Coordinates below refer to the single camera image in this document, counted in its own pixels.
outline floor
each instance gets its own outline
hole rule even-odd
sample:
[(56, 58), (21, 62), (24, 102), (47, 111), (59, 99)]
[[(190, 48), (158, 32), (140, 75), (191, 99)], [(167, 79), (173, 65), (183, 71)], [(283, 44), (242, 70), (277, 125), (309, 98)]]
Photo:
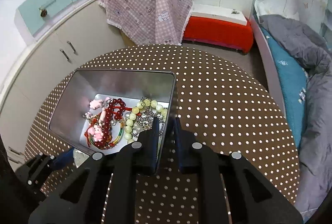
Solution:
[(268, 88), (262, 58), (256, 43), (254, 43), (250, 52), (248, 52), (247, 54), (242, 54), (241, 52), (237, 52), (234, 49), (228, 49), (222, 46), (200, 42), (183, 42), (182, 45), (190, 48), (200, 49), (210, 54), (220, 56), (226, 60), (229, 60), (237, 64), (239, 67), (243, 68), (250, 75), (252, 75), (266, 89)]

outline polka dot tablecloth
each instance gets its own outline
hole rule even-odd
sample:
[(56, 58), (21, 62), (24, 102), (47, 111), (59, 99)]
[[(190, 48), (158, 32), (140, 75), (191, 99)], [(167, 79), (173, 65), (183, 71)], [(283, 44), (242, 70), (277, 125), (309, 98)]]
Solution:
[[(144, 45), (103, 54), (80, 69), (173, 71), (182, 127), (217, 153), (241, 152), (291, 203), (295, 202), (299, 169), (292, 132), (266, 89), (236, 64), (197, 49)], [(41, 106), (27, 141), (27, 159), (40, 151), (58, 155), (70, 147), (48, 130), (50, 116), (70, 76)], [(137, 223), (197, 223), (197, 176), (180, 174), (177, 165), (174, 143), (169, 140), (158, 175), (137, 177)], [(53, 191), (74, 169), (72, 164), (52, 173), (42, 187), (44, 193)]]

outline blue sheet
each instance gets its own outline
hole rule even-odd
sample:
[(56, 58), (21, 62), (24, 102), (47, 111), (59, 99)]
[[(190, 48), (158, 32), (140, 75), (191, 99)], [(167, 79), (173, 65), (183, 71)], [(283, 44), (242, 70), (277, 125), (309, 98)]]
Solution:
[(268, 42), (277, 68), (288, 125), (292, 130), (295, 145), (298, 148), (301, 135), (306, 128), (306, 73), (296, 60), (273, 39), (268, 31), (261, 26), (260, 28)]

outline white cabinet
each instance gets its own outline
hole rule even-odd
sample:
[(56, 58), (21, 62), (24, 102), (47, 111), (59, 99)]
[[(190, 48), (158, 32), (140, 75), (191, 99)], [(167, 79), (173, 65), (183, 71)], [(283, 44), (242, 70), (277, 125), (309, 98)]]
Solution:
[(24, 149), (32, 121), (39, 107), (13, 85), (0, 114), (0, 134), (9, 163), (17, 169), (24, 163)]
[[(14, 170), (24, 163), (30, 127), (53, 88), (88, 60), (121, 48), (125, 45), (119, 29), (106, 23), (104, 9), (93, 2), (64, 22), (30, 55), (0, 113), (0, 134)], [(32, 155), (39, 153), (29, 150)]]
[(68, 19), (56, 33), (69, 49), (75, 67), (125, 47), (119, 29), (106, 23), (105, 10), (96, 1)]
[(14, 84), (35, 107), (40, 107), (51, 90), (75, 69), (74, 62), (66, 58), (68, 54), (68, 47), (52, 33), (22, 68)]

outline red cushion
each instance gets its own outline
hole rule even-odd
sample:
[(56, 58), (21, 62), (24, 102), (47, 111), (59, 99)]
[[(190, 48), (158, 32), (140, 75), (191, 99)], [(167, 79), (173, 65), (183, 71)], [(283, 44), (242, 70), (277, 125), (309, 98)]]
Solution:
[(249, 21), (247, 25), (241, 25), (193, 16), (189, 19), (183, 39), (240, 49), (244, 53), (250, 51), (254, 42)]

